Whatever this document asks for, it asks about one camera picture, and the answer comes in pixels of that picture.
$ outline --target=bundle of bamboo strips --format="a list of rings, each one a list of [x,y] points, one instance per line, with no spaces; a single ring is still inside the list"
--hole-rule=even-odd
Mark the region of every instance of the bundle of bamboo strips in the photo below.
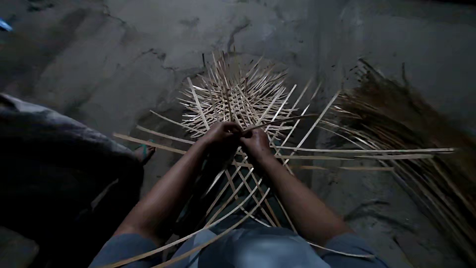
[[[192,83],[190,78],[187,78],[186,89],[183,91],[185,98],[180,98],[181,103],[188,109],[184,116],[184,120],[179,123],[175,122],[169,118],[166,118],[154,111],[151,111],[159,118],[169,121],[171,123],[177,124],[182,126],[185,131],[190,132],[190,137],[200,137],[202,136],[210,126],[217,121],[234,121],[241,125],[245,131],[249,131],[256,127],[262,127],[266,134],[268,135],[269,139],[269,146],[271,150],[275,152],[276,158],[285,159],[283,165],[287,168],[290,173],[293,173],[292,169],[325,169],[319,166],[308,166],[308,165],[288,165],[290,159],[320,159],[320,160],[354,160],[354,159],[375,159],[378,161],[383,160],[390,160],[393,162],[400,161],[401,159],[411,159],[410,161],[414,161],[414,159],[425,159],[429,161],[435,154],[447,154],[453,152],[452,147],[446,148],[434,148],[430,147],[431,149],[427,149],[427,147],[421,148],[410,148],[407,149],[405,147],[392,147],[387,149],[375,148],[363,148],[358,150],[323,150],[323,149],[307,149],[301,148],[302,144],[306,141],[309,137],[311,132],[317,127],[318,124],[331,124],[329,120],[323,120],[326,112],[329,109],[338,109],[337,106],[333,106],[333,102],[340,97],[342,100],[342,95],[337,92],[334,97],[330,100],[327,106],[320,114],[306,114],[309,106],[312,104],[317,91],[320,88],[319,86],[314,90],[312,93],[312,97],[308,100],[308,104],[301,111],[298,113],[298,116],[295,116],[293,113],[297,112],[298,109],[296,108],[298,103],[303,99],[304,94],[306,93],[307,89],[309,88],[310,83],[308,83],[301,93],[299,94],[297,100],[293,103],[291,107],[289,107],[288,100],[292,93],[296,89],[296,85],[294,85],[289,91],[284,85],[285,75],[286,72],[278,72],[273,73],[273,65],[272,64],[265,64],[265,67],[262,68],[259,64],[262,61],[260,59],[257,63],[251,65],[253,62],[248,64],[247,66],[240,66],[240,64],[235,60],[234,64],[229,64],[226,61],[225,55],[221,56],[218,60],[216,59],[215,55],[213,55],[213,65],[208,69],[208,76],[200,76],[201,84],[200,86],[196,86]],[[304,137],[300,139],[300,142],[295,147],[285,146],[288,143],[288,140],[294,130],[298,127],[298,124],[303,119],[313,118],[314,123],[306,132]],[[148,132],[150,134],[154,134],[163,138],[193,144],[194,142],[191,140],[181,139],[177,137],[173,137],[167,134],[158,133],[156,131],[146,129],[144,127],[138,126],[138,129]],[[121,134],[114,134],[116,137],[129,140],[132,142],[140,143],[140,144],[147,144],[150,146],[154,146],[159,149],[168,150],[171,152],[184,154],[185,151],[171,148],[168,146],[156,144],[153,142],[148,142],[144,140],[140,140],[137,138],[129,137],[126,135]],[[297,153],[307,151],[311,152],[314,155],[298,155]],[[345,154],[345,157],[336,157],[336,156],[329,156],[328,154],[338,153],[338,154]],[[135,260],[139,260],[142,258],[146,258],[148,256],[157,254],[173,245],[176,245],[180,242],[183,242],[194,234],[198,233],[201,230],[209,229],[212,226],[218,224],[223,219],[227,218],[229,215],[240,209],[245,213],[245,216],[238,221],[234,226],[227,229],[223,233],[219,234],[216,238],[212,239],[208,243],[201,245],[192,249],[191,251],[177,257],[171,259],[165,263],[162,263],[156,267],[164,267],[169,265],[175,261],[178,261],[182,258],[185,258],[196,252],[210,243],[214,242],[215,240],[219,239],[220,237],[224,236],[226,233],[231,231],[233,228],[238,226],[247,218],[252,218],[259,223],[265,226],[281,226],[280,222],[276,218],[276,213],[273,211],[271,206],[269,205],[266,197],[269,194],[270,189],[268,188],[266,191],[260,186],[262,182],[262,178],[259,178],[257,174],[255,174],[254,167],[251,163],[248,162],[246,154],[241,150],[239,147],[236,151],[235,158],[232,160],[231,166],[235,167],[235,171],[230,174],[227,168],[223,169],[215,178],[212,184],[215,184],[219,179],[223,176],[226,177],[226,184],[222,188],[222,190],[218,193],[215,200],[207,210],[206,214],[209,215],[213,211],[213,209],[217,206],[218,201],[222,197],[223,193],[228,189],[231,188],[232,194],[228,197],[228,199],[218,207],[218,210],[215,211],[211,219],[205,224],[205,226],[198,231],[185,236],[173,243],[155,249],[153,251],[141,254],[139,256],[129,258],[111,265],[107,267],[119,267],[121,265],[125,265]],[[247,169],[245,175],[242,174],[241,168]],[[356,171],[393,171],[393,167],[341,167],[342,169],[347,170],[356,170]],[[238,186],[235,182],[235,177],[238,176]],[[256,186],[251,188],[248,184],[248,179],[252,178]],[[217,219],[220,215],[222,210],[230,204],[230,202],[235,199],[238,200],[238,193],[242,187],[245,187],[249,194],[243,199],[238,206],[232,209],[229,213],[222,216],[221,218]],[[256,203],[256,206],[247,211],[244,208],[244,204],[252,198]],[[291,228],[296,232],[290,218],[288,217],[284,207],[278,200],[278,203],[282,209],[283,214],[286,216],[287,221]],[[265,216],[266,220],[269,224],[259,220],[258,218],[254,217],[252,214],[255,210],[258,210]],[[325,250],[330,250],[323,248],[319,245],[315,245],[311,242],[309,244],[322,248]],[[346,256],[352,256],[357,258],[372,258],[371,255],[355,255],[349,254],[345,252],[337,252],[333,251],[338,254],[343,254]]]
[[[362,149],[455,147],[451,155],[381,161],[469,262],[476,265],[476,144],[405,85],[359,61],[361,86],[344,91],[323,120]]]

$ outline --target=finger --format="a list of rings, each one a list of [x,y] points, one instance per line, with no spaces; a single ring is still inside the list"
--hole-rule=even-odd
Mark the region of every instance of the finger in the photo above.
[[[248,145],[248,142],[249,142],[249,139],[247,139],[247,138],[245,138],[245,137],[241,137],[241,138],[239,139],[239,141],[240,141],[242,144],[244,144],[245,146],[247,146],[247,145]]]
[[[241,132],[241,127],[236,122],[225,121],[223,122],[223,126],[226,130],[236,129]]]

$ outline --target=bamboo strip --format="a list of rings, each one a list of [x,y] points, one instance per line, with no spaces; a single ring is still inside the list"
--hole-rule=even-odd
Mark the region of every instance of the bamboo strip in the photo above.
[[[319,153],[353,153],[353,154],[373,154],[373,153],[450,153],[454,148],[433,148],[433,149],[409,149],[409,150],[327,150],[327,149],[307,149],[299,147],[276,146],[280,149],[298,150]]]

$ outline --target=concrete floor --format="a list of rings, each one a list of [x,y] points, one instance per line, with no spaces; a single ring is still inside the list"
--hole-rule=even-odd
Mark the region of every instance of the concrete floor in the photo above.
[[[0,18],[15,30],[0,32],[0,88],[108,136],[151,138],[134,130],[137,124],[181,136],[179,127],[149,109],[178,120],[178,89],[184,78],[204,71],[202,54],[209,59],[211,51],[234,48],[287,65],[289,84],[324,81],[314,111],[342,81],[355,85],[348,70],[358,57],[397,80],[404,62],[408,80],[428,103],[476,133],[470,112],[476,101],[470,71],[476,59],[474,6],[418,0],[25,0],[0,3]],[[325,146],[326,134],[314,136],[312,143]],[[144,192],[177,157],[154,155],[155,164],[145,168]],[[380,198],[390,205],[375,210],[414,227],[411,232],[374,217],[349,222],[390,267],[466,266],[390,175],[303,176],[340,214]]]

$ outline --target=person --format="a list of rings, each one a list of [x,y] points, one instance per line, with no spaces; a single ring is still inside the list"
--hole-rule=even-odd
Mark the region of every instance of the person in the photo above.
[[[200,252],[170,267],[387,267],[378,257],[356,258],[331,251],[323,251],[318,256],[306,240],[350,254],[375,255],[375,252],[283,167],[272,154],[263,130],[254,129],[241,136],[239,125],[233,122],[215,123],[190,147],[131,210],[90,267],[113,264],[163,246],[170,236],[171,225],[191,195],[193,182],[210,148],[237,144],[234,141],[238,139],[254,166],[265,174],[299,235],[289,229],[245,221]],[[209,241],[229,227],[220,227],[220,224],[184,242],[174,256]],[[124,267],[151,267],[161,262],[160,257],[144,258]]]

